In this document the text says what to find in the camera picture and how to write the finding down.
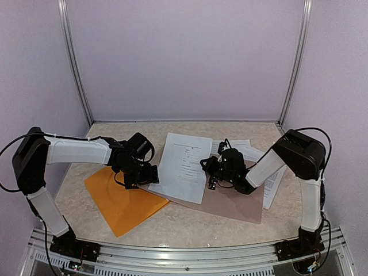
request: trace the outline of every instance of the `beige tabletop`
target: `beige tabletop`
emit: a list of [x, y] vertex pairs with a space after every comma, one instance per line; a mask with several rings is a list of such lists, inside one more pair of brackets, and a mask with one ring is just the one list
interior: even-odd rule
[[[89, 137], [127, 140], [141, 132], [155, 146], [163, 146], [167, 132], [210, 137], [214, 140], [250, 139], [266, 151], [280, 133], [273, 123], [258, 122], [140, 122], [94, 124]], [[84, 180], [102, 165], [72, 164], [56, 197], [56, 204], [77, 237], [152, 247], [218, 247], [270, 242], [297, 236], [301, 220], [300, 185], [287, 169], [262, 223], [253, 224], [202, 213], [171, 203], [122, 237], [116, 238], [87, 191]]]

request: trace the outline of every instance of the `open folder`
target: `open folder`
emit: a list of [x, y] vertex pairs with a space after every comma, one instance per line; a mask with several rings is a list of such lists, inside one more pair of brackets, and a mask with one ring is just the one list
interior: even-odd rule
[[[126, 190], [114, 180], [115, 172], [103, 168], [85, 180], [87, 190], [116, 237], [129, 232], [169, 203], [142, 189]], [[122, 173], [117, 180], [124, 183]]]

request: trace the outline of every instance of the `white wall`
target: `white wall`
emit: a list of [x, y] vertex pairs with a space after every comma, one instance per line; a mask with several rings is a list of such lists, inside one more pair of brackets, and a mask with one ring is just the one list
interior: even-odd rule
[[313, 1], [304, 59], [285, 123], [285, 129], [321, 127], [331, 136], [327, 215], [333, 225], [341, 226], [362, 276], [368, 270], [367, 11], [367, 1]]
[[[81, 136], [87, 124], [76, 93], [64, 45], [58, 2], [1, 2], [0, 149], [32, 126]], [[0, 158], [0, 181], [16, 189], [11, 147]], [[66, 165], [49, 166], [47, 188], [55, 195]], [[0, 190], [0, 275], [15, 275], [37, 224], [21, 193]]]
[[96, 120], [277, 121], [304, 1], [68, 1]]

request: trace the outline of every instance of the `stack of papers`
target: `stack of papers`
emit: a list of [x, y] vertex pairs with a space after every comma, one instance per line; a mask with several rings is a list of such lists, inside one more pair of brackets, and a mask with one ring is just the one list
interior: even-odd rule
[[[200, 160], [218, 155], [222, 140], [168, 133], [163, 155], [158, 167], [160, 184], [149, 189], [168, 197], [201, 204], [206, 188], [206, 174]], [[244, 156], [244, 160], [256, 162], [263, 154], [251, 147], [249, 140], [229, 141]], [[264, 182], [263, 208], [269, 209], [276, 195], [286, 167], [282, 167]]]

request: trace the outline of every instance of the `metal frame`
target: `metal frame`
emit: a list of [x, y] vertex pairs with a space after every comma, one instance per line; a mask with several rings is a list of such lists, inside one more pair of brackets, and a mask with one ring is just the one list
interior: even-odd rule
[[81, 80], [81, 75], [79, 73], [78, 64], [76, 62], [76, 56], [75, 56], [75, 51], [73, 47], [73, 40], [71, 36], [71, 29], [70, 29], [70, 23], [69, 23], [69, 17], [68, 17], [67, 2], [66, 0], [57, 0], [57, 2], [59, 4], [60, 20], [62, 22], [63, 36], [64, 36], [67, 53], [68, 53], [68, 57], [70, 61], [71, 71], [74, 76], [76, 89], [78, 92], [79, 100], [81, 102], [84, 115], [86, 117], [89, 127], [91, 127], [94, 121], [93, 121], [92, 112], [89, 107], [88, 100], [85, 94], [85, 90], [82, 85], [82, 80]]
[[312, 0], [304, 0], [304, 11], [303, 11], [303, 17], [301, 21], [299, 40], [298, 40], [297, 52], [296, 52], [295, 59], [294, 59], [292, 75], [290, 77], [289, 85], [287, 87], [287, 93], [286, 93], [286, 97], [283, 103], [282, 111], [278, 119], [278, 123], [281, 127], [283, 127], [283, 124], [285, 122], [286, 115], [288, 114], [290, 104], [292, 101], [292, 97], [295, 91], [295, 86], [296, 86], [297, 79], [298, 79], [300, 65], [301, 65], [302, 58], [303, 58], [306, 37], [308, 34], [309, 21], [311, 19], [311, 11], [312, 11]]
[[[47, 263], [44, 248], [45, 232], [35, 229], [28, 243], [26, 259], [21, 276], [30, 275], [35, 260]], [[321, 233], [327, 251], [328, 227]], [[273, 267], [290, 260], [279, 262], [275, 253], [276, 241], [247, 246], [215, 248], [152, 248], [100, 243], [97, 263], [83, 262], [83, 274], [87, 275], [273, 275]], [[356, 275], [354, 265], [340, 228], [331, 232], [331, 250], [339, 254], [339, 262], [345, 276]], [[50, 252], [54, 266], [69, 264], [73, 260]]]

